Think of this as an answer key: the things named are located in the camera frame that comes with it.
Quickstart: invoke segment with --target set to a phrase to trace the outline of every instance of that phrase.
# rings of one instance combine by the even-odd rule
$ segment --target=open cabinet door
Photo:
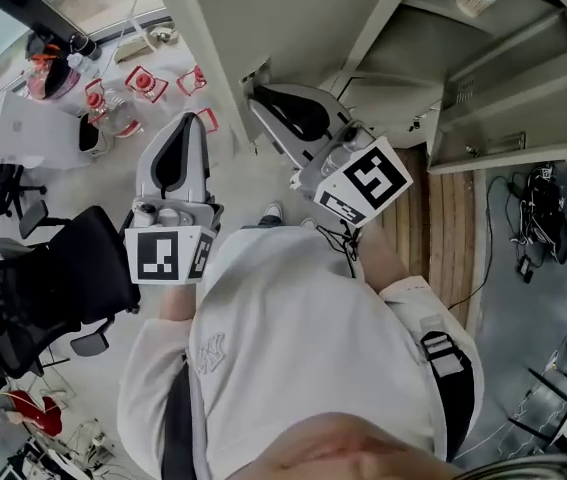
[[[245,104],[246,76],[267,62],[271,82],[320,85],[369,48],[400,0],[163,2],[245,144],[258,135]]]

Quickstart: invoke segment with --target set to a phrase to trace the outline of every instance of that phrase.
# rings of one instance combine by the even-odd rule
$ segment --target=white cabinet
[[[396,146],[427,142],[432,171],[567,158],[567,0],[497,0],[474,19],[454,0],[163,1],[244,144],[265,65]]]
[[[241,141],[258,132],[242,79],[320,85],[363,55],[401,0],[163,0]],[[377,7],[385,7],[383,12]]]

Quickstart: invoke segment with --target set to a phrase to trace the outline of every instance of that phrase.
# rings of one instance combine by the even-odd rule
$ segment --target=cabinet shelf
[[[472,18],[459,9],[455,0],[403,0],[403,4],[469,25],[495,39],[503,38],[556,10],[544,0],[496,0],[483,14]]]

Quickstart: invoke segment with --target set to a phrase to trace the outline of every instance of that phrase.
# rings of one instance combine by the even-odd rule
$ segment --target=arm
[[[145,322],[121,379],[118,430],[130,457],[161,478],[167,395],[183,367],[196,309],[194,285],[166,288],[160,317]]]
[[[358,251],[365,282],[376,293],[409,276],[396,249],[376,221],[363,228]]]
[[[447,334],[469,359],[474,378],[474,410],[470,429],[478,417],[484,390],[483,369],[474,340],[434,294],[422,277],[409,277],[383,229],[372,222],[359,242],[365,281],[379,294],[408,330],[419,350],[430,331]]]

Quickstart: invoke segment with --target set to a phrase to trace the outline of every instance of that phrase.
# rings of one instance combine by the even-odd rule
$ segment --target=person
[[[27,391],[12,390],[0,393],[0,433],[4,425],[30,423],[41,432],[54,437],[63,430],[61,408],[49,396],[43,397],[39,408]]]
[[[192,285],[165,290],[118,399],[154,478],[443,480],[481,407],[473,340],[368,224],[358,260],[273,203]]]

